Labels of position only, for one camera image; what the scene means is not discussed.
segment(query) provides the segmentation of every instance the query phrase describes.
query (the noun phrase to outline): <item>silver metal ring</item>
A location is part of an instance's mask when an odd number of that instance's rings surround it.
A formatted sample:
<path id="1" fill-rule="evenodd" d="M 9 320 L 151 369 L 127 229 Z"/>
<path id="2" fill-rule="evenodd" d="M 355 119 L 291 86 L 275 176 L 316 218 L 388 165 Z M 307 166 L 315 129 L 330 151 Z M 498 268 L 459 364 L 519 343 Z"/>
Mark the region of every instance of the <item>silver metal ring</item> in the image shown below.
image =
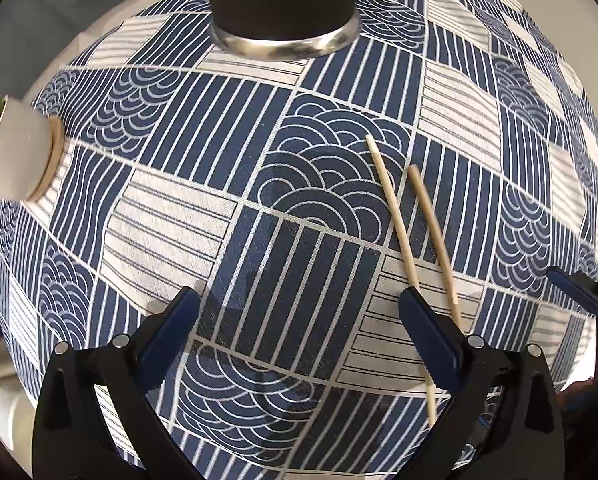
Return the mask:
<path id="1" fill-rule="evenodd" d="M 112 346 L 115 348 L 123 348 L 130 343 L 130 337 L 127 334 L 115 335 L 112 339 Z"/>
<path id="2" fill-rule="evenodd" d="M 343 27 L 306 40 L 251 40 L 227 33 L 210 24 L 210 37 L 215 44 L 234 56 L 261 61 L 290 61 L 332 54 L 355 41 L 361 31 L 361 19 L 355 11 Z"/>
<path id="3" fill-rule="evenodd" d="M 68 351 L 68 348 L 70 348 L 70 345 L 65 341 L 61 341 L 54 346 L 54 353 L 58 355 L 65 354 Z"/>
<path id="4" fill-rule="evenodd" d="M 486 342 L 484 341 L 484 338 L 482 338 L 481 336 L 471 334 L 470 336 L 468 336 L 468 344 L 473 348 L 484 348 Z"/>
<path id="5" fill-rule="evenodd" d="M 528 345 L 528 353 L 532 355 L 532 357 L 539 357 L 541 355 L 541 347 L 532 343 Z"/>

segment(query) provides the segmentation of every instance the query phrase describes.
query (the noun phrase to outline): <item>beige floor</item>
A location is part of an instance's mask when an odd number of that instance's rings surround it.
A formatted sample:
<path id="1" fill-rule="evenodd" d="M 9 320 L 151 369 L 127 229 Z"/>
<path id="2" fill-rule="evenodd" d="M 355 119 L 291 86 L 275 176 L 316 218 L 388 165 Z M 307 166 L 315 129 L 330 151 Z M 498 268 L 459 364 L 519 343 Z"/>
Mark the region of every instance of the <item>beige floor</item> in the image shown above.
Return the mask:
<path id="1" fill-rule="evenodd" d="M 102 16 L 93 23 L 92 27 L 80 34 L 64 49 L 32 86 L 26 95 L 26 99 L 31 100 L 63 64 L 77 56 L 96 38 L 116 27 L 135 12 L 157 1 L 128 0 Z M 598 115 L 598 7 L 595 2 L 593 0 L 518 1 L 528 10 L 544 34 L 575 69 Z M 577 377 L 586 378 L 591 374 L 591 367 L 594 368 L 594 359 L 583 360 L 576 371 Z M 18 428 L 17 434 L 28 436 L 29 444 L 23 445 L 23 449 L 19 449 L 16 456 L 21 463 L 29 467 L 29 450 L 31 447 L 31 420 L 29 416 L 22 415 L 20 420 L 15 421 L 15 426 Z"/>

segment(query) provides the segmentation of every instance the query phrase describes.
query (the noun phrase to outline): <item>patterned fabric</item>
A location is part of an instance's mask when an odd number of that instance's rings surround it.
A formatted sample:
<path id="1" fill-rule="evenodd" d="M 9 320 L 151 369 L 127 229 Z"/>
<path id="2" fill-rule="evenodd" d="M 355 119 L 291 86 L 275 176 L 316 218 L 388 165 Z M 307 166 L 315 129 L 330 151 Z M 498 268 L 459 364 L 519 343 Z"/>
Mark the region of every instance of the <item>patterned fabric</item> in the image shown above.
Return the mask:
<path id="1" fill-rule="evenodd" d="M 257 62 L 212 45 L 207 0 L 163 0 L 48 83 L 33 105 L 66 127 L 60 169 L 38 203 L 0 200 L 0 321 L 30 396 L 58 341 L 104 345 L 201 280 L 199 321 L 149 399 L 207 479 L 397 471 L 426 435 L 425 394 L 366 134 L 428 302 L 447 313 L 412 163 L 463 330 L 535 342 L 565 381 L 594 320 L 544 271 L 598 278 L 598 120 L 581 83 L 515 0 L 358 3 L 349 48 Z"/>

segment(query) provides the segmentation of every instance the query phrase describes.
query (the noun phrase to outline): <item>silver screw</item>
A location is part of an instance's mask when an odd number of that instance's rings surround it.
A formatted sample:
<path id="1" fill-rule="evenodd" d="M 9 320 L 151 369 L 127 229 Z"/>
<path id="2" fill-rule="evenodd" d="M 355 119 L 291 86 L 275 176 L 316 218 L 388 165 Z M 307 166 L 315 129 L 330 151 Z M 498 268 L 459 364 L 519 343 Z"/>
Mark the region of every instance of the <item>silver screw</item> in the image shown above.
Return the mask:
<path id="1" fill-rule="evenodd" d="M 541 347 L 536 344 L 528 345 L 528 353 L 532 357 L 539 357 L 541 355 Z"/>
<path id="2" fill-rule="evenodd" d="M 486 342 L 483 338 L 476 334 L 471 334 L 468 336 L 468 344 L 473 348 L 483 348 Z"/>
<path id="3" fill-rule="evenodd" d="M 67 344 L 65 341 L 61 341 L 60 343 L 57 343 L 57 345 L 54 347 L 54 353 L 58 355 L 65 354 L 68 351 L 68 348 L 70 348 L 70 345 Z"/>
<path id="4" fill-rule="evenodd" d="M 123 348 L 128 343 L 130 343 L 130 338 L 127 334 L 119 334 L 112 339 L 112 346 L 115 348 Z"/>

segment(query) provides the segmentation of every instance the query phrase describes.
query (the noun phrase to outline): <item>tablecloth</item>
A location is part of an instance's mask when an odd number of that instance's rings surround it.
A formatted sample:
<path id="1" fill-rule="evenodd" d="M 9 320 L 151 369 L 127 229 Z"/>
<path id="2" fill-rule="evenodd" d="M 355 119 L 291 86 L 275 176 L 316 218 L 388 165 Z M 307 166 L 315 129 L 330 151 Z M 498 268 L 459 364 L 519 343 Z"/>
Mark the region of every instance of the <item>tablecloth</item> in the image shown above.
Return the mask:
<path id="1" fill-rule="evenodd" d="M 199 320 L 148 397 L 206 478 L 397 471 L 428 426 L 366 134 L 424 297 L 447 313 L 408 164 L 441 223 L 463 330 L 539 344 L 563 384 L 594 320 L 544 271 L 598 279 L 598 120 L 582 84 L 515 0 L 358 8 L 352 46 L 259 62 L 213 46 L 208 0 L 163 0 L 48 83 L 32 105 L 63 120 L 60 168 L 39 202 L 0 200 L 0 322 L 31 397 L 57 342 L 105 345 L 197 284 Z"/>

